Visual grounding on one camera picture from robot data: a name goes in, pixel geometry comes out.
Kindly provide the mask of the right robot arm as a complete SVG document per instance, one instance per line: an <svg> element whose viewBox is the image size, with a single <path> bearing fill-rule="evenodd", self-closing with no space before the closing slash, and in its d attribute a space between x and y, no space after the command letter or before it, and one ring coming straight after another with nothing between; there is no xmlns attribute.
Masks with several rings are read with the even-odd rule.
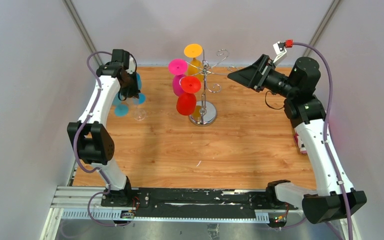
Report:
<svg viewBox="0 0 384 240"><path fill-rule="evenodd" d="M299 187L289 180L267 185L266 204L278 209L284 203L303 210L312 224L345 219L367 203L364 191L356 190L344 172L335 148L324 131L326 111L314 95L321 77L319 63L300 57L289 75L276 70L273 61L263 54L252 65L228 74L230 80L256 92L268 89L284 97L284 113L301 140L311 162L316 189Z"/></svg>

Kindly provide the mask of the blue wine glass front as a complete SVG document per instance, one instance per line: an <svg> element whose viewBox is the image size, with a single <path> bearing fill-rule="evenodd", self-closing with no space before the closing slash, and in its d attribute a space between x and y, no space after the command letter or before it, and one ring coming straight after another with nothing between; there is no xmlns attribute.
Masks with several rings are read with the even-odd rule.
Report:
<svg viewBox="0 0 384 240"><path fill-rule="evenodd" d="M112 106L114 106L114 114L117 117L124 117L129 112L129 107L124 104L125 98L118 92L113 101Z"/></svg>

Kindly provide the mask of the clear wine glass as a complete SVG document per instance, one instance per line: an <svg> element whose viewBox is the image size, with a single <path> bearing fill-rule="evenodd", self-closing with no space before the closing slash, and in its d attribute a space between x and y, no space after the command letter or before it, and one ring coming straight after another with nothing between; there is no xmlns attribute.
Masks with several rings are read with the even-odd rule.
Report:
<svg viewBox="0 0 384 240"><path fill-rule="evenodd" d="M141 100L139 98L128 98L126 101L129 112L136 121L143 121L147 112L141 107Z"/></svg>

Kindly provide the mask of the chrome wine glass rack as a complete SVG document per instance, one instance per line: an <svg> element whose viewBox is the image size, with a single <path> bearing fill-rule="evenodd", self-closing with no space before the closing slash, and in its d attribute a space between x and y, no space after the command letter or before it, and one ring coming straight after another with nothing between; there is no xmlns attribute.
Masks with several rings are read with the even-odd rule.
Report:
<svg viewBox="0 0 384 240"><path fill-rule="evenodd" d="M192 67L197 70L197 73L192 74L193 76L203 76L203 90L201 93L201 99L196 101L195 111L193 114L189 115L188 118L191 123L200 127L207 127L215 122L218 116L217 108L213 103L207 100L207 93L220 93L222 87L218 83L214 83L212 87L208 86L208 77L210 75L220 75L227 76L227 73L217 73L213 68L217 67L224 60L226 60L230 52L227 49L219 49L216 53L218 57L223 56L223 58L214 65L210 65L209 62L205 59L205 51L202 51L202 61L200 62L202 66L198 64L191 64L187 62L189 67Z"/></svg>

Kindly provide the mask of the blue wine glass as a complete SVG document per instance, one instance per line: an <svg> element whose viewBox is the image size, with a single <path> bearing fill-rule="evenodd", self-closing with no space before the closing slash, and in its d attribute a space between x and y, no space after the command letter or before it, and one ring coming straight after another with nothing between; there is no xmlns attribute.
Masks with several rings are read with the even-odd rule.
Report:
<svg viewBox="0 0 384 240"><path fill-rule="evenodd" d="M124 117L129 112L129 107L124 104L125 98L118 92L113 101L112 106L114 106L114 114L117 117Z"/></svg>
<svg viewBox="0 0 384 240"><path fill-rule="evenodd" d="M137 78L138 89L141 90L142 89L142 80L141 80L141 76L140 76L140 74L138 72L136 73L136 78ZM136 105L141 105L145 101L146 101L146 96L143 93L139 93L138 94L138 98L134 99L134 103Z"/></svg>

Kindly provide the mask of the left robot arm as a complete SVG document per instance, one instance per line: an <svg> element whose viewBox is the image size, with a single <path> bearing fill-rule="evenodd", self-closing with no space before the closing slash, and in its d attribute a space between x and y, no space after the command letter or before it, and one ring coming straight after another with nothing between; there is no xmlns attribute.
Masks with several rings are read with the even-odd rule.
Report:
<svg viewBox="0 0 384 240"><path fill-rule="evenodd" d="M105 183L101 204L136 208L140 200L114 159L115 142L106 126L114 98L125 101L140 96L137 63L124 49L113 49L110 56L96 70L88 66L95 78L94 90L79 119L67 125L67 134L78 166L89 174L97 172Z"/></svg>

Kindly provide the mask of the pink wine glass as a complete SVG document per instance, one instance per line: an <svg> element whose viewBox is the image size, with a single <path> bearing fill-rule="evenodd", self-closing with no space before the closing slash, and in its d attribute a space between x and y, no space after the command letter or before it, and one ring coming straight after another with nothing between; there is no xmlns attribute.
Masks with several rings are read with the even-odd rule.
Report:
<svg viewBox="0 0 384 240"><path fill-rule="evenodd" d="M168 64L168 70L173 74L172 89L176 96L180 96L184 93L180 85L180 80L185 77L185 72L188 70L188 64L185 60L176 58Z"/></svg>

